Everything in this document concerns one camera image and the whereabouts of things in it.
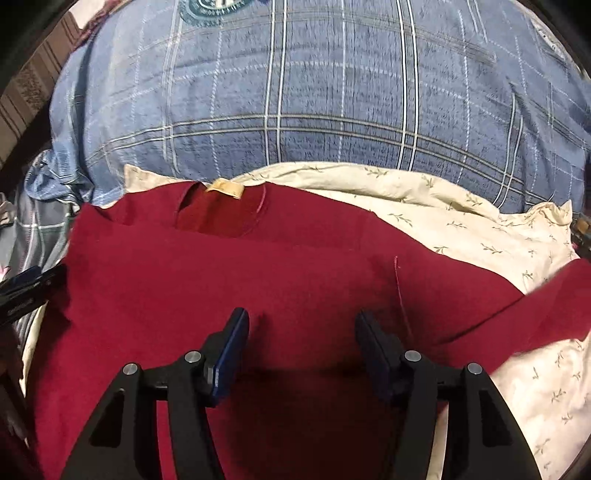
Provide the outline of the grey plaid bed sheet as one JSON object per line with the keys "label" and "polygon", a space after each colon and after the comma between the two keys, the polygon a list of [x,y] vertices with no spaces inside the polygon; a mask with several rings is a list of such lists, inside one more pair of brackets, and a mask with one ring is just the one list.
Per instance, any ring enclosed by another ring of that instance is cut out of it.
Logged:
{"label": "grey plaid bed sheet", "polygon": [[[79,211],[79,205],[80,198],[68,187],[51,188],[47,195],[43,194],[38,199],[28,195],[24,185],[20,185],[11,196],[3,195],[1,283],[33,266],[39,266],[46,271],[62,264],[67,250],[68,234],[75,214]],[[49,299],[62,289],[64,284],[54,291]],[[14,331],[19,341],[21,356],[24,358],[31,354],[36,345],[42,306],[11,325],[1,324],[3,331]]]}

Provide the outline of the blue plaid pillow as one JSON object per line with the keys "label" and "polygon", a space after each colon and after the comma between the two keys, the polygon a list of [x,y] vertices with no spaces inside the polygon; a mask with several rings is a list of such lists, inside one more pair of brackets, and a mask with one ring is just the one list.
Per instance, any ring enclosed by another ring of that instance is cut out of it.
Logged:
{"label": "blue plaid pillow", "polygon": [[441,177],[521,213],[584,204],[590,82],[514,1],[126,1],[67,60],[37,200],[105,205],[131,164]]}

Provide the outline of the dark red garment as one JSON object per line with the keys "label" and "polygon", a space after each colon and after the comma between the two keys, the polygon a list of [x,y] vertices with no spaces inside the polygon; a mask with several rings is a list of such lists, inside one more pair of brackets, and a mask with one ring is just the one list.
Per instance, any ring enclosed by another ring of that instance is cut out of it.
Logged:
{"label": "dark red garment", "polygon": [[590,329],[586,261],[523,294],[369,211],[270,183],[236,200],[181,182],[84,206],[64,262],[29,377],[48,479],[123,365],[177,360],[237,307],[249,342],[209,414],[230,479],[380,475],[394,426],[353,336],[363,310],[437,363],[488,371]]}

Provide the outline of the cream floral pillowcase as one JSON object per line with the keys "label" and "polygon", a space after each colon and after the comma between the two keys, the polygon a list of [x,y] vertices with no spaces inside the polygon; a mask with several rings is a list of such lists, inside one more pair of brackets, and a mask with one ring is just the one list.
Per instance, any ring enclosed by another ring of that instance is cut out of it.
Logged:
{"label": "cream floral pillowcase", "polygon": [[[181,182],[195,183],[129,165],[123,197]],[[270,183],[369,211],[438,254],[505,278],[523,294],[581,260],[569,239],[570,204],[541,203],[523,214],[503,214],[487,200],[429,175],[328,163],[266,167],[236,183],[242,194]],[[515,353],[489,372],[543,477],[558,478],[590,433],[590,329],[583,338]]]}

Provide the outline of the brown striped headboard cushion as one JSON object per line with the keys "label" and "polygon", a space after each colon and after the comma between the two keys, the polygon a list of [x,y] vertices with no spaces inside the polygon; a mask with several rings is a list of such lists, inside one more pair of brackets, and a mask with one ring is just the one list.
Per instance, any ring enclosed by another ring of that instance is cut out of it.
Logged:
{"label": "brown striped headboard cushion", "polygon": [[2,92],[1,166],[49,101],[80,32],[73,14],[66,11]]}

